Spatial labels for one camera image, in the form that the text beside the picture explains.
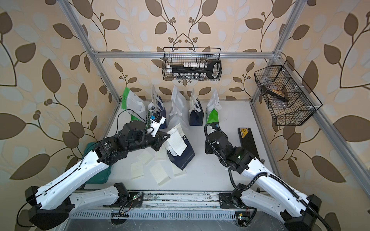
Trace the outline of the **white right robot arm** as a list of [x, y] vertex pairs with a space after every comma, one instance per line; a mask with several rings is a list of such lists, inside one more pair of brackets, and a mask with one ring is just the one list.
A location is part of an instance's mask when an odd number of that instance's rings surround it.
[[243, 147], [233, 146], [221, 131], [206, 134], [206, 153], [215, 154], [228, 171], [236, 207], [249, 206], [278, 219], [289, 231], [311, 231], [319, 214], [321, 200], [294, 189], [269, 171]]

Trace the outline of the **large green white bag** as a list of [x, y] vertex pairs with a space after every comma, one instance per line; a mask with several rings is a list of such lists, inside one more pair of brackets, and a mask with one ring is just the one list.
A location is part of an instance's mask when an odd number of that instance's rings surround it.
[[146, 106], [144, 104], [144, 101], [128, 87], [126, 87], [123, 92], [121, 107], [123, 110], [126, 110], [126, 112], [131, 115], [131, 120], [145, 121]]

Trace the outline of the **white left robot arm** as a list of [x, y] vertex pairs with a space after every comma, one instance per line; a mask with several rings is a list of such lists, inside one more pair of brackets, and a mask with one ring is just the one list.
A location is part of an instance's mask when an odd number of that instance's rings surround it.
[[25, 191], [30, 223], [43, 231], [63, 223], [70, 215], [80, 211], [116, 205], [125, 206], [132, 201], [123, 183], [102, 190], [76, 193], [91, 177], [124, 159], [130, 152], [151, 147], [159, 151], [170, 135], [156, 127], [147, 128], [139, 120], [131, 121], [111, 137], [104, 138], [82, 158], [45, 186], [31, 186]]

